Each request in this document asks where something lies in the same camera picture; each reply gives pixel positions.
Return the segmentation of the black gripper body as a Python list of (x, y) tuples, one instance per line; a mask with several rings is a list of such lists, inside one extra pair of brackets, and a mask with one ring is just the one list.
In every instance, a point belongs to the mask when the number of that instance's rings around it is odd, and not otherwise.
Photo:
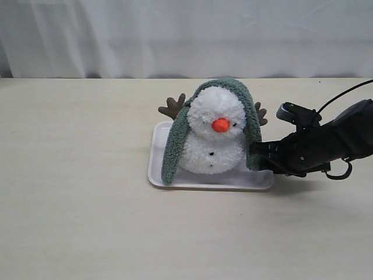
[(332, 162), (347, 158), (349, 153), (347, 142), (332, 122), (270, 144), (270, 162), (283, 173), (298, 177), (319, 171), (328, 174)]

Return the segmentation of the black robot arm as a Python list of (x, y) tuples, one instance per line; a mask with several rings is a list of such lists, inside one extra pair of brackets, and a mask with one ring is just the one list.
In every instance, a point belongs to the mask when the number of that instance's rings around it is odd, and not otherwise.
[(296, 126), (296, 131), (278, 141), (254, 142), (249, 154), (260, 166), (275, 174), (305, 177), (308, 173), (328, 173), (330, 163), (341, 159), (348, 164), (342, 180), (351, 171), (351, 161), (372, 155), (372, 100), (362, 100), (345, 109), (335, 119), (320, 125), (321, 115), (299, 105), (285, 102), (276, 117)]

